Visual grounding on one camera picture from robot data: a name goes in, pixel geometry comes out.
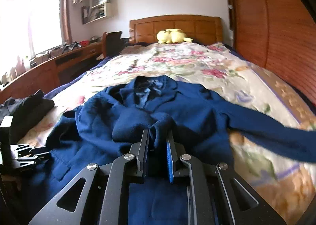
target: desk drawer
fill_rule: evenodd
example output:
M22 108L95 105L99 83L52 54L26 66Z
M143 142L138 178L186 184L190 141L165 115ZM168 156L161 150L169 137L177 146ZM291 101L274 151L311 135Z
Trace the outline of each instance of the desk drawer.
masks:
M84 48L83 54L84 55L91 55L96 53L102 53L102 45L101 44L91 44Z

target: black metal bracket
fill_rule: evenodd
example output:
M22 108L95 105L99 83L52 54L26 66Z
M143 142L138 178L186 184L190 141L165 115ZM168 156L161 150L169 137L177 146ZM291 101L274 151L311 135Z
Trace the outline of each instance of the black metal bracket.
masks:
M148 143L149 133L144 130L128 154L110 164L88 164L29 225L127 224L129 184L144 182Z
M169 177L187 182L189 225L285 225L277 212L233 168L202 163L185 153L170 132L167 138Z
M143 183L149 133L113 163L88 164L29 225L127 225L130 183ZM187 185L189 225L285 225L285 221L225 163L209 165L186 154L170 132L169 179Z
M14 174L32 169L50 153L46 147L32 148L29 144L9 145L11 121L0 125L0 170L2 174Z

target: blazer collar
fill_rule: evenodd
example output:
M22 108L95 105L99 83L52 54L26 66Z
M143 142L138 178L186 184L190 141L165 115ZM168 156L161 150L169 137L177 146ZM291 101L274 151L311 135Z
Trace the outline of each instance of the blazer collar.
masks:
M120 95L123 100L123 105L126 107L136 107L135 97L137 92L137 87L141 82L145 81L158 81L162 83L162 87L158 93L159 98L154 98L146 102L143 109L148 111L154 111L161 104L171 101L175 98L177 93L178 84L176 81L171 79L166 75L162 75L159 77L144 77L138 76L133 79L129 84L127 84L124 88L120 89Z

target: wall-mounted cabinet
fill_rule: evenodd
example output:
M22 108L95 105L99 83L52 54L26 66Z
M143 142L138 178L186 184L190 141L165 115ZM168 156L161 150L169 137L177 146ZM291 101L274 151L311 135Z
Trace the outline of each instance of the wall-mounted cabinet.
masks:
M83 24L112 16L110 0L83 0L82 3Z

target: stuffed animal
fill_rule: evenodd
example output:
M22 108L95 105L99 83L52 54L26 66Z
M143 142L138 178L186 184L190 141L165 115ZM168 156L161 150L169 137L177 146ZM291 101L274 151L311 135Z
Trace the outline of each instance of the stuffed animal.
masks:
M157 33L158 43L181 43L184 41L192 42L193 39L187 38L181 29L166 29Z

